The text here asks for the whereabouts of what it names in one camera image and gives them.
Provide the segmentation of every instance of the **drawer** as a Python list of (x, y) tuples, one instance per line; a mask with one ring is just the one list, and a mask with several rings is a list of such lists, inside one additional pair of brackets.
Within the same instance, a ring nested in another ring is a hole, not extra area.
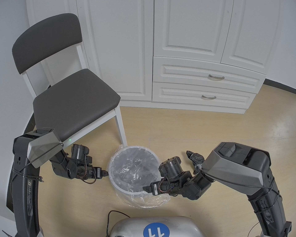
[(152, 101), (247, 109), (255, 95), (225, 88), (153, 82)]
[(208, 61), (153, 57), (153, 82), (219, 87), (258, 93), (265, 74)]

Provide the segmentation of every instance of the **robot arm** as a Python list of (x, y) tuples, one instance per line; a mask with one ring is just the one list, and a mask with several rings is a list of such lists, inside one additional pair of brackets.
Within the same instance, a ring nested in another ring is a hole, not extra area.
[(261, 225), (261, 236), (288, 236), (292, 223), (286, 221), (268, 152), (238, 143), (222, 142), (194, 177), (190, 171), (183, 171), (180, 163), (177, 156), (163, 162), (159, 171), (164, 178), (143, 187), (143, 190), (153, 195), (181, 194), (190, 200), (197, 200), (216, 180), (247, 195)]
[(88, 153), (87, 147), (74, 144), (72, 157), (68, 157), (54, 129), (50, 128), (37, 129), (14, 140), (13, 178), (8, 191), (13, 196), (16, 237), (43, 237), (38, 220), (38, 183), (43, 182), (39, 171), (46, 161), (51, 161), (56, 175), (68, 179), (86, 182), (108, 175), (101, 167), (90, 165), (92, 157)]

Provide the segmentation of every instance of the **drawer handle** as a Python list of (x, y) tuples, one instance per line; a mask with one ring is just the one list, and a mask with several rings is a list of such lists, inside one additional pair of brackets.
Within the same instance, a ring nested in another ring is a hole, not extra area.
[(224, 76), (223, 76), (223, 77), (218, 77), (218, 76), (212, 76), (211, 74), (209, 74), (209, 77), (210, 77), (210, 78), (213, 78), (213, 79), (218, 79), (218, 80), (223, 80), (223, 79), (225, 79)]
[(214, 97), (207, 97), (207, 96), (202, 95), (202, 98), (206, 98), (206, 99), (211, 99), (211, 100), (213, 100), (213, 99), (216, 99), (217, 97), (216, 97), (216, 96), (214, 96)]

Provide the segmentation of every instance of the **gray cushioned seat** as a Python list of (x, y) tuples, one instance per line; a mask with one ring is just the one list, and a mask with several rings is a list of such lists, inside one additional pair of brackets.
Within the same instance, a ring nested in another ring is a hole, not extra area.
[(36, 128), (54, 128), (61, 141), (116, 108), (120, 96), (88, 69), (82, 69), (38, 95)]

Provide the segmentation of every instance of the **chair leg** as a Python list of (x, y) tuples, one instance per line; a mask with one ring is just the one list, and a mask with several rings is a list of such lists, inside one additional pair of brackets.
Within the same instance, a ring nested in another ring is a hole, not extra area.
[(128, 143), (126, 141), (126, 134), (124, 132), (124, 127), (123, 127), (123, 122), (122, 122), (122, 117), (121, 117), (119, 105), (114, 110), (116, 113), (115, 121), (116, 121), (116, 125), (117, 125), (118, 132), (120, 135), (120, 140), (121, 140), (121, 143), (123, 144), (123, 146), (126, 147), (126, 146), (128, 146)]

